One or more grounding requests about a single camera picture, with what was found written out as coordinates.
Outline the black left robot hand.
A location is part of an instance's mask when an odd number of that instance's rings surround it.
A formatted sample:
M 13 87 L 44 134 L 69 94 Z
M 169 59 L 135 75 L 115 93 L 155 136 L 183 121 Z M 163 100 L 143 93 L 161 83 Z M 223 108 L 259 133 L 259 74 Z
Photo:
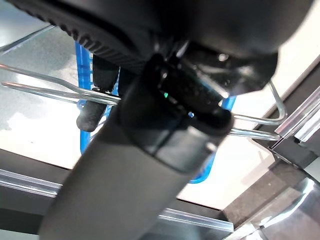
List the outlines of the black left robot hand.
M 228 135 L 277 140 L 234 127 L 279 118 L 234 115 L 230 96 L 271 85 L 278 51 L 311 0 L 13 0 L 95 56 L 135 74 L 63 183 L 39 229 L 42 240 L 137 240 Z

